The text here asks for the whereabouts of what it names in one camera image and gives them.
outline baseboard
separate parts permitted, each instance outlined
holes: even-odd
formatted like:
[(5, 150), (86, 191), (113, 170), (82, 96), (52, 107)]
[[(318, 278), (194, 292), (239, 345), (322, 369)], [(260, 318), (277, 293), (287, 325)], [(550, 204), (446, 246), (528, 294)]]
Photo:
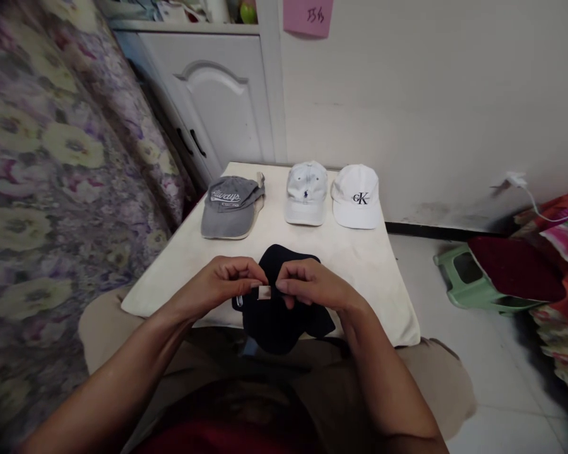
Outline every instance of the baseboard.
[(418, 224), (386, 222), (385, 227), (387, 227), (387, 232), (390, 235), (421, 236), (423, 238), (433, 238), (434, 240), (466, 242), (474, 236), (494, 236), (497, 238), (505, 238), (505, 235), (502, 235), (500, 233), (479, 232), (446, 227), (432, 227)]

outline baseball cap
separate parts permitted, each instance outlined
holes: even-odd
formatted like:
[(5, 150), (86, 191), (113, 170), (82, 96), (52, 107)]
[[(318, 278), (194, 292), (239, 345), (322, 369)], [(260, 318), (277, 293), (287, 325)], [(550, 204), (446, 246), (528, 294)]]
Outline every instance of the baseball cap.
[(286, 190), (286, 222), (313, 226), (324, 223), (328, 176), (322, 164), (315, 161), (295, 164), (288, 173)]
[(363, 164), (341, 169), (333, 182), (334, 219), (343, 227), (374, 229), (383, 222), (379, 203), (379, 177)]
[(251, 232), (263, 207), (265, 177), (257, 180), (220, 177), (209, 187), (204, 200), (200, 233), (204, 238), (241, 240)]
[[(303, 259), (320, 261), (315, 255), (272, 245), (259, 260), (259, 266), (265, 271), (269, 285), (275, 289), (282, 265)], [(304, 332), (321, 339), (334, 331), (333, 319), (323, 306), (308, 306), (295, 299), (295, 306), (288, 309), (281, 294), (272, 293), (270, 300), (262, 301), (257, 296), (257, 291), (243, 295), (241, 305), (238, 298), (232, 298), (232, 308), (242, 312), (244, 331), (267, 353), (290, 352)]]

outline person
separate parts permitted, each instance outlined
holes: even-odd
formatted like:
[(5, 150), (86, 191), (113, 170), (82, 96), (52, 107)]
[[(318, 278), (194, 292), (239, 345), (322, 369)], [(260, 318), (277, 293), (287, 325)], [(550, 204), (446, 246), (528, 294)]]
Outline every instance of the person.
[[(191, 328), (223, 301), (267, 284), (251, 258), (215, 257), (146, 320), (120, 309), (125, 291), (95, 300), (80, 320), (89, 379), (19, 451), (447, 452), (442, 433), (449, 438), (475, 411), (458, 358), (425, 339), (395, 349), (368, 302), (315, 260), (284, 263), (276, 287), (289, 308), (296, 298), (335, 311), (352, 358), (288, 385), (257, 374), (223, 376), (227, 355), (215, 352), (240, 359), (232, 339), (228, 348), (204, 342), (202, 349), (189, 339), (218, 329)], [(318, 340), (297, 345), (303, 342), (336, 348)]]

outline shelf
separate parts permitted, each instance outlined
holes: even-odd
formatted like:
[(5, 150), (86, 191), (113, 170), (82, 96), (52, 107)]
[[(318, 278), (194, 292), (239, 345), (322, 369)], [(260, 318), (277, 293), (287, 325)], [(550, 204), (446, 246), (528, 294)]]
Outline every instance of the shelf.
[(211, 35), (259, 35), (258, 25), (168, 23), (142, 20), (110, 20), (110, 28), (115, 32), (158, 32), (158, 33), (208, 33)]

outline gray baseball cap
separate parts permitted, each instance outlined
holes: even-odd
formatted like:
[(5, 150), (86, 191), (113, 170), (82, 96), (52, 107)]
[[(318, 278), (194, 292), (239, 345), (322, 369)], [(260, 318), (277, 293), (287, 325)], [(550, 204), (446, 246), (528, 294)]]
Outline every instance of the gray baseball cap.
[(244, 237), (255, 216), (254, 203), (265, 194), (264, 177), (221, 177), (208, 187), (200, 233), (205, 238)]

